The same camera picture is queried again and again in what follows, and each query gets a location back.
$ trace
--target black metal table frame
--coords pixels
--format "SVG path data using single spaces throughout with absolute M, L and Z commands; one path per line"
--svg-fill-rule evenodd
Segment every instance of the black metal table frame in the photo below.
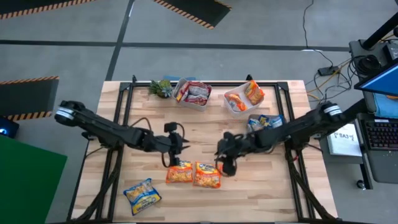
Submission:
M 248 75 L 248 77 L 246 78 L 246 80 L 251 80 L 251 76 Z M 225 81 L 225 82 L 204 82 L 208 85 L 211 86 L 240 86 L 244 83 L 246 83 L 246 81 L 242 81 L 242 82 L 231 82 L 231 81 Z M 125 107 L 125 111 L 124 111 L 124 118 L 123 118 L 123 126 L 127 126 L 128 124 L 128 119 L 129 119 L 129 112 L 131 109 L 131 103 L 132 103 L 132 94 L 133 94 L 133 90 L 135 87 L 148 87 L 150 84 L 150 82 L 137 82 L 136 78 L 133 77 L 133 81 L 132 82 L 121 82 L 120 86 L 119 86 L 119 93 L 118 93 L 118 100 L 116 102 L 116 109 L 115 109 L 115 114 L 114 114 L 114 119 L 113 121 L 115 123 L 119 123 L 119 117 L 120 117 L 120 112 L 121 112 L 121 105 L 122 105 L 122 100 L 123 100 L 123 96 L 125 94 L 125 92 L 127 92 L 127 100 L 126 100 L 126 107 Z M 175 86 L 177 84 L 177 82 L 172 82 L 172 85 Z M 293 112 L 293 106 L 292 106 L 292 100 L 290 98 L 290 92 L 289 92 L 289 86 L 287 82 L 257 82 L 257 84 L 259 86 L 266 86 L 266 87 L 273 87 L 275 90 L 275 97 L 276 97 L 276 102 L 277 102 L 277 106 L 278 106 L 278 112 L 279 114 L 285 116 L 284 113 L 284 108 L 282 105 L 282 97 L 280 94 L 280 91 L 284 91 L 285 93 L 285 100 L 286 100 L 286 104 L 287 104 L 287 111 L 288 111 L 288 116 L 289 116 L 289 120 L 293 120 L 295 119 L 294 116 L 294 112 Z M 286 155 L 287 155 L 287 159 L 292 159 L 292 149 L 289 147 L 288 144 L 285 143 L 285 150 L 286 150 Z M 78 182 L 76 183 L 76 187 L 75 187 L 75 192 L 73 194 L 73 198 L 70 204 L 70 209 L 68 212 L 68 217 L 67 217 L 67 222 L 73 222 L 73 223 L 112 223 L 113 221 L 113 215 L 114 215 L 114 206 L 116 203 L 116 195 L 117 195 L 117 189 L 118 189 L 118 182 L 119 182 L 119 171 L 121 170 L 121 161 L 123 158 L 123 146 L 118 147 L 118 148 L 111 148 L 108 149 L 107 155 L 106 155 L 106 160 L 105 160 L 105 167 L 104 167 L 104 172 L 103 172 L 103 178 L 102 178 L 102 183 L 101 183 L 101 188 L 103 188 L 106 185 L 107 180 L 109 179 L 109 173 L 111 172 L 111 161 L 112 161 L 112 156 L 113 156 L 113 152 L 117 152 L 117 158 L 116 158 L 116 163 L 114 166 L 114 169 L 112 170 L 113 172 L 116 171 L 117 176 L 114 179 L 114 181 L 112 182 L 112 189 L 111 189 L 111 195 L 109 198 L 109 208 L 108 208 L 108 214 L 106 216 L 106 218 L 103 218 L 102 214 L 103 214 L 103 205 L 104 205 L 104 197 L 102 197 L 99 201 L 99 204 L 96 208 L 96 214 L 95 214 L 95 218 L 91 219 L 91 220 L 72 220 L 72 212 L 73 212 L 73 208 L 75 206 L 75 200 L 76 200 L 76 196 L 77 196 L 77 192 L 78 192 L 78 188 L 79 188 L 79 184 L 80 184 L 80 178 L 81 178 L 81 174 L 83 172 L 83 166 L 85 163 L 85 158 L 83 159 L 82 165 L 81 165 L 81 169 L 80 169 L 80 173 L 79 173 L 79 178 L 78 178 Z M 298 157 L 298 167 L 299 167 L 299 172 L 300 175 L 305 183 L 305 185 L 307 187 L 309 187 L 308 185 L 308 177 L 307 177 L 307 172 L 305 170 L 305 164 L 304 164 L 304 159 L 303 159 L 303 155 L 301 151 L 297 152 L 297 157 Z M 300 194 L 299 194 L 299 189 L 297 187 L 297 182 L 296 180 L 293 178 L 292 176 L 292 171 L 291 169 L 289 169 L 289 174 L 290 174 L 290 181 L 291 181 L 291 185 L 292 185 L 292 193 L 293 193 L 293 197 L 294 197 L 294 204 L 295 204 L 295 210 L 297 213 L 297 220 L 299 222 L 307 222 L 307 221 L 316 221 L 319 222 L 322 220 L 316 220 L 315 219 L 315 212 L 314 212 L 314 208 L 313 205 L 310 203 L 308 197 L 305 195 L 305 200 L 306 200 L 306 204 L 307 204 L 307 210 L 308 210 L 308 216 L 309 218 L 305 218 L 303 216 L 303 210 L 302 210 L 302 204 L 300 201 Z

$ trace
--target wooden tabletop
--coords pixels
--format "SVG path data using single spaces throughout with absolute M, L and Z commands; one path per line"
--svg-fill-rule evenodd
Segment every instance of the wooden tabletop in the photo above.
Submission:
M 310 110 L 303 81 L 287 81 L 295 117 Z M 97 114 L 112 120 L 120 82 L 105 82 L 99 99 Z M 163 125 L 171 121 L 182 123 L 185 138 L 191 147 L 179 156 L 192 162 L 214 163 L 217 142 L 225 131 L 245 133 L 248 115 L 233 118 L 227 111 L 223 94 L 232 87 L 213 87 L 205 112 L 183 108 L 173 99 L 149 96 L 147 88 L 134 88 L 129 124 L 147 117 L 155 135 L 163 135 Z M 253 114 L 277 115 L 274 89 L 262 87 L 264 101 Z M 285 96 L 282 102 L 287 113 Z M 147 128 L 146 122 L 137 124 Z M 90 143 L 88 153 L 99 148 Z M 189 184 L 166 184 L 167 169 L 163 167 L 160 153 L 146 153 L 124 148 L 123 163 L 115 204 L 114 222 L 275 222 L 297 221 L 289 170 L 284 157 L 284 146 L 277 146 L 272 154 L 250 154 L 238 159 L 234 177 L 222 177 L 219 189 L 206 189 Z M 311 147 L 303 151 L 310 188 L 321 204 L 334 216 L 335 203 L 320 151 Z M 94 199 L 101 185 L 106 150 L 90 155 L 84 164 L 72 217 L 81 215 Z M 123 190 L 152 178 L 153 186 L 162 200 L 134 217 Z M 108 211 L 107 199 L 104 215 Z M 303 193 L 300 193 L 304 213 L 307 213 Z

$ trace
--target gray floor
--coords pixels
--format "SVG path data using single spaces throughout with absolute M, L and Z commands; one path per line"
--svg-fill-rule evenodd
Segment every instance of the gray floor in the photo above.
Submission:
M 215 30 L 208 30 L 150 0 L 136 0 L 124 41 L 305 45 L 302 14 L 310 0 L 223 1 L 233 10 Z M 115 42 L 127 3 L 128 0 L 97 0 L 2 20 L 0 40 Z M 315 1 L 306 17 L 309 45 L 347 47 L 350 40 L 366 38 L 397 9 L 394 0 Z M 95 110 L 113 50 L 113 47 L 0 45 L 0 81 L 59 75 L 56 103 L 78 100 Z M 335 64 L 349 58 L 348 52 L 324 54 Z M 316 52 L 123 47 L 113 80 L 130 80 L 133 74 L 139 80 L 156 80 L 164 75 L 242 80 L 252 74 L 256 79 L 307 82 L 317 68 L 328 65 Z M 323 89 L 336 82 L 333 79 Z M 307 89 L 313 89 L 312 83 Z M 360 91 L 351 90 L 333 101 L 346 109 L 360 98 Z M 53 118 L 19 123 L 18 140 L 68 156 L 47 217 L 48 223 L 62 222 L 67 216 L 87 142 L 78 128 L 61 126 Z M 354 185 L 361 177 L 359 166 L 325 163 L 339 217 L 358 222 L 398 222 L 398 186 L 374 182 L 374 190 L 361 191 Z

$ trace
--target small potted plant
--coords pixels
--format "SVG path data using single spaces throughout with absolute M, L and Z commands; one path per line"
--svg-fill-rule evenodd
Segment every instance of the small potted plant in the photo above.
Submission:
M 160 98 L 169 98 L 172 96 L 173 92 L 173 87 L 170 83 L 170 80 L 161 80 L 159 82 L 151 80 L 148 89 L 149 94 L 157 95 Z

